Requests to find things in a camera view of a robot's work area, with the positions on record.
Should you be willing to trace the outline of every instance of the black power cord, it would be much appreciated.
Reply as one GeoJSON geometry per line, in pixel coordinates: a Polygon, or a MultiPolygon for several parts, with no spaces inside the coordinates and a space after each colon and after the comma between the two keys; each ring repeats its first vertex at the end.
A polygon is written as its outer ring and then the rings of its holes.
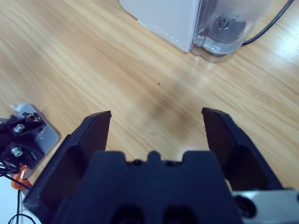
{"type": "Polygon", "coordinates": [[[17,205],[17,214],[12,216],[11,219],[9,220],[8,224],[11,224],[12,220],[16,217],[16,224],[19,224],[19,217],[23,216],[32,221],[33,224],[36,224],[36,222],[33,220],[32,217],[25,215],[25,214],[20,214],[20,200],[21,200],[21,190],[18,190],[18,205],[17,205]]]}
{"type": "MultiPolygon", "coordinates": [[[[15,180],[9,174],[18,174],[20,172],[19,163],[14,162],[11,159],[5,159],[5,158],[0,158],[0,177],[4,176],[7,179],[16,182],[17,184],[21,185],[22,187],[26,189],[30,189],[28,186],[25,184],[15,180]]],[[[33,224],[36,224],[35,221],[33,220],[32,217],[20,214],[20,199],[21,199],[21,190],[18,190],[18,204],[17,204],[17,214],[14,215],[8,222],[8,224],[11,224],[12,220],[16,217],[16,224],[19,224],[19,217],[23,216],[32,221],[33,224]]]]}
{"type": "Polygon", "coordinates": [[[290,7],[290,5],[295,0],[288,0],[285,6],[280,10],[280,12],[274,17],[274,19],[256,36],[252,37],[250,40],[245,41],[242,46],[252,43],[253,41],[256,41],[259,37],[261,37],[264,33],[266,33],[276,22],[279,20],[279,18],[286,12],[286,10],[290,7]]]}
{"type": "Polygon", "coordinates": [[[22,187],[24,187],[26,189],[30,189],[25,184],[15,180],[14,178],[9,176],[9,174],[18,174],[20,172],[20,169],[18,167],[19,167],[19,164],[15,163],[13,160],[0,158],[0,177],[4,176],[7,179],[14,181],[17,184],[21,185],[22,187]]]}

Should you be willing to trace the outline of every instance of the white appliance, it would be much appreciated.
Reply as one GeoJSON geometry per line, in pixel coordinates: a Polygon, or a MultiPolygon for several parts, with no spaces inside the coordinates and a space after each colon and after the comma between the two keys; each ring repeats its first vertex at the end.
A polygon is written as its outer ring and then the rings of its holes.
{"type": "Polygon", "coordinates": [[[229,59],[272,0],[119,0],[138,22],[184,52],[229,59]]]}

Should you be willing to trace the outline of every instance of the silver metal plate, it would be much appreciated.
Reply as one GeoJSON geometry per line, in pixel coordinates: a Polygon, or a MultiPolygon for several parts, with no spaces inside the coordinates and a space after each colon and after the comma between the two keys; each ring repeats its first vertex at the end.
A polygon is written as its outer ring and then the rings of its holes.
{"type": "MultiPolygon", "coordinates": [[[[24,116],[22,115],[24,112],[26,113],[38,113],[38,115],[43,119],[43,121],[46,123],[46,126],[42,129],[42,131],[35,137],[34,142],[39,146],[39,148],[45,153],[45,156],[47,156],[48,152],[52,150],[55,145],[61,140],[61,135],[58,131],[47,121],[47,119],[43,116],[41,112],[37,110],[36,107],[34,107],[31,104],[19,104],[17,108],[13,108],[18,111],[18,113],[15,115],[16,118],[22,119],[24,116]]],[[[7,121],[7,119],[0,119],[3,123],[7,121]]],[[[25,178],[28,178],[33,173],[33,170],[29,170],[25,178]]]]}
{"type": "Polygon", "coordinates": [[[250,199],[256,215],[242,218],[245,224],[299,224],[299,192],[296,190],[233,191],[250,199]]]}

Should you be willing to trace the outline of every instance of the wood grain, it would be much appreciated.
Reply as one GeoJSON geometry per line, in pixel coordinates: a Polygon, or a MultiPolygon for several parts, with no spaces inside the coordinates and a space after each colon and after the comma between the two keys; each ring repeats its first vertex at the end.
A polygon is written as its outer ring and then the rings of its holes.
{"type": "MultiPolygon", "coordinates": [[[[284,3],[275,0],[254,32],[284,3]]],[[[208,149],[207,106],[229,113],[280,181],[299,188],[298,15],[295,1],[258,41],[210,63],[138,24],[117,0],[1,0],[0,117],[13,113],[9,104],[32,103],[64,138],[85,116],[111,110],[107,150],[180,160],[208,149]]]]}

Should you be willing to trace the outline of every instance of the clear plastic container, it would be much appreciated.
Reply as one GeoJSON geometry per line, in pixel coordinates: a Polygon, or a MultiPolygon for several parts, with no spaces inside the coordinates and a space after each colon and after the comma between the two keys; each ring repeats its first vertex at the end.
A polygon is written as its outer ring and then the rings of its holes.
{"type": "Polygon", "coordinates": [[[228,60],[249,36],[272,0],[201,0],[191,52],[228,60]]]}

